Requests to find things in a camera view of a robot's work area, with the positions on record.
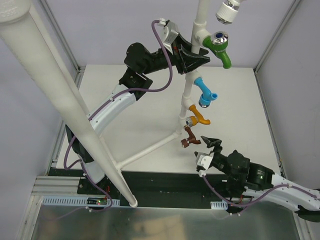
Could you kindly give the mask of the brown water faucet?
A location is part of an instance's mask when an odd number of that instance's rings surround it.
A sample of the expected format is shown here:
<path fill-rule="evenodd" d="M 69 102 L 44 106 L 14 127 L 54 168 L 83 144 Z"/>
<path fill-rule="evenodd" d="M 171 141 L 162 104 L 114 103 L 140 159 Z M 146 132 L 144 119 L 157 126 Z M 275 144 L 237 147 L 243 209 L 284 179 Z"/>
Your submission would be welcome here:
<path fill-rule="evenodd" d="M 193 132 L 192 132 L 192 130 L 191 130 L 191 128 L 189 126 L 185 126 L 184 130 L 188 133 L 188 137 L 184 138 L 184 139 L 182 139 L 180 141 L 181 142 L 181 146 L 183 148 L 187 148 L 191 144 L 194 144 L 194 145 L 200 145 L 201 144 L 201 141 L 196 138 L 196 136 L 193 134 Z"/>

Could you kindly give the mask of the white PVC pipe frame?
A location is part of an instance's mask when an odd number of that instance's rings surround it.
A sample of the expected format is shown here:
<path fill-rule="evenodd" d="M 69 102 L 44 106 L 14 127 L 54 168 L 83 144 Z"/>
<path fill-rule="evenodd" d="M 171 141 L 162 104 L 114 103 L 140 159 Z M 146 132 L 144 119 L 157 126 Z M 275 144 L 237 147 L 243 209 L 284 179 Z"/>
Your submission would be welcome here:
<path fill-rule="evenodd" d="M 73 81 L 61 70 L 38 23 L 30 11 L 29 0 L 3 0 L 0 3 L 0 36 L 31 79 L 50 100 L 64 120 L 72 137 L 68 148 L 74 150 L 89 179 L 97 173 L 89 166 L 97 166 L 133 208 L 138 201 L 122 174 L 108 156 L 99 135 L 94 130 L 83 98 Z"/>

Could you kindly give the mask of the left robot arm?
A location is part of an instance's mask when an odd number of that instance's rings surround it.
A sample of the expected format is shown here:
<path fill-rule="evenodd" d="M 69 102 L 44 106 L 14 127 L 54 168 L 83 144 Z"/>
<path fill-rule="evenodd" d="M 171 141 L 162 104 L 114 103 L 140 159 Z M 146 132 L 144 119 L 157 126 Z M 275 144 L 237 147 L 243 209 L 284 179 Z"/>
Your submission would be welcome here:
<path fill-rule="evenodd" d="M 178 34 L 155 52 L 150 52 L 140 42 L 131 44 L 124 63 L 127 69 L 111 94 L 95 110 L 88 114 L 93 129 L 100 135 L 103 130 L 127 107 L 136 103 L 145 93 L 151 93 L 153 81 L 148 74 L 169 69 L 169 79 L 173 78 L 173 67 L 179 74 L 188 74 L 208 63 L 208 50 L 201 48 L 192 52 L 192 44 Z"/>

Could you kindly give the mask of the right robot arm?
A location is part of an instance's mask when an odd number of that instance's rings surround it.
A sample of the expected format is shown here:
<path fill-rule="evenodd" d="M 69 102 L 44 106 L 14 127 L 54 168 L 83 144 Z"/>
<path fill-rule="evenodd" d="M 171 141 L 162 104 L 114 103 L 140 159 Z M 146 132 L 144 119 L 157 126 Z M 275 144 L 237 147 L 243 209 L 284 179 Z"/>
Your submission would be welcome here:
<path fill-rule="evenodd" d="M 210 153 L 195 152 L 196 170 L 211 191 L 229 206 L 246 209 L 266 201 L 283 206 L 299 218 L 320 221 L 320 191 L 294 183 L 264 165 L 251 160 L 237 150 L 222 154 L 222 140 L 201 137 Z M 226 175 L 224 191 L 220 194 L 206 178 L 207 170 L 215 168 Z"/>

